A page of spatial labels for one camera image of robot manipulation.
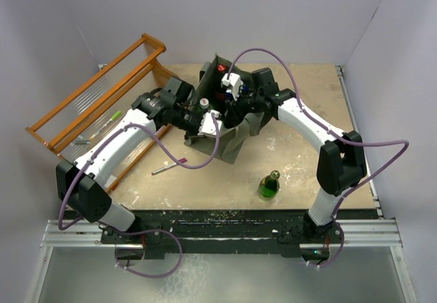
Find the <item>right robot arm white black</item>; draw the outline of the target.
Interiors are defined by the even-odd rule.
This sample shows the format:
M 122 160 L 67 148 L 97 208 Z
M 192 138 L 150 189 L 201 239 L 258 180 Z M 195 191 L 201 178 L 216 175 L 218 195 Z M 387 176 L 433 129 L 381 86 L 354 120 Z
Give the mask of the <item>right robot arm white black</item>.
M 279 89 L 269 68 L 249 74 L 226 72 L 227 110 L 232 115 L 263 112 L 295 129 L 318 153 L 316 178 L 320 189 L 305 213 L 303 233 L 310 242 L 320 242 L 335 221 L 340 201 L 349 190 L 358 188 L 367 174 L 363 142 L 359 133 L 332 126 L 298 98 L 296 89 Z

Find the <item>green tea plastic bottle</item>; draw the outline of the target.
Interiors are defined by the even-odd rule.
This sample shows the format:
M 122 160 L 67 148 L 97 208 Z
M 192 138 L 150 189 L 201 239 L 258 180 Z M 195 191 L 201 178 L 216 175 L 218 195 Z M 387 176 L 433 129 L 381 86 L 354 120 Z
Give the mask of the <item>green tea plastic bottle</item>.
M 198 105 L 200 107 L 200 113 L 202 116 L 211 113 L 214 110 L 211 102 L 207 98 L 201 98 Z

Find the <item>green glass bottle front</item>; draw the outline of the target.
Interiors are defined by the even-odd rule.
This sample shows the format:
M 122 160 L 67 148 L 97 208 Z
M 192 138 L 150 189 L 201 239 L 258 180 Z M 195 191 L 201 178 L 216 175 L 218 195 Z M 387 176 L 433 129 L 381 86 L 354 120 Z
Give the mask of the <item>green glass bottle front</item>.
M 280 189 L 280 172 L 278 170 L 273 170 L 265 176 L 259 183 L 258 193 L 263 199 L 272 199 L 276 196 Z

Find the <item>cola glass bottle red cap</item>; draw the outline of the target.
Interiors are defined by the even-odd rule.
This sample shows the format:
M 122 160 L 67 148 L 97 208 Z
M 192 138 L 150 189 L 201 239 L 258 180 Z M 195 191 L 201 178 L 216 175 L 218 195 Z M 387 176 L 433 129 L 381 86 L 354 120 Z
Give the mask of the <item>cola glass bottle red cap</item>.
M 223 102 L 225 100 L 225 88 L 222 86 L 222 78 L 226 74 L 227 67 L 223 64 L 218 64 L 216 75 L 216 85 L 214 89 L 214 95 L 219 102 Z

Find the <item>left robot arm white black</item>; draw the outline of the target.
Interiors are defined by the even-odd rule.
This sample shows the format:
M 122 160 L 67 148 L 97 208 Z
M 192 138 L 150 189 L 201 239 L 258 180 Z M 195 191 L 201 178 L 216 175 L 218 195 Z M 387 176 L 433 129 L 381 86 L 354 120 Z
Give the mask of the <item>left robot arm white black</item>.
M 115 230 L 125 243 L 133 243 L 144 234 L 142 221 L 134 212 L 115 202 L 104 189 L 112 172 L 141 142 L 152 139 L 164 153 L 184 169 L 201 169 L 176 158 L 157 137 L 162 126 L 175 126 L 198 133 L 200 115 L 188 109 L 195 88 L 172 76 L 163 88 L 141 94 L 131 108 L 99 143 L 74 162 L 65 159 L 56 166 L 56 180 L 61 208 L 58 229 L 65 231 L 80 220 L 99 222 Z

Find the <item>green canvas bag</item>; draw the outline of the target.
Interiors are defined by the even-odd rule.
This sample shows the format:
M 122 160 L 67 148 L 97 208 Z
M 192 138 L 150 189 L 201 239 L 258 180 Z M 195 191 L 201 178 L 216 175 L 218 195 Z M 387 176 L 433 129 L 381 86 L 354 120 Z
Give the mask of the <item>green canvas bag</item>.
M 194 98 L 191 99 L 188 109 L 194 111 L 200 109 L 198 103 L 201 98 L 207 98 L 211 102 L 214 110 L 218 111 L 221 116 L 219 119 L 223 122 L 221 130 L 220 143 L 215 157 L 224 162 L 233 164 L 243 146 L 244 141 L 250 136 L 257 136 L 260 130 L 271 120 L 272 114 L 267 111 L 261 113 L 248 113 L 243 119 L 230 119 L 228 117 L 228 99 L 219 102 L 215 95 L 217 65 L 226 65 L 227 71 L 231 66 L 231 61 L 214 56 L 211 62 L 203 65 L 199 72 L 199 85 L 196 89 Z M 246 96 L 254 93 L 258 98 L 262 98 L 268 91 L 268 86 L 277 88 L 272 71 L 269 68 L 261 68 L 254 72 L 247 72 L 238 67 L 233 72 L 239 74 L 243 84 L 248 87 L 249 92 L 243 94 L 240 89 L 240 96 Z

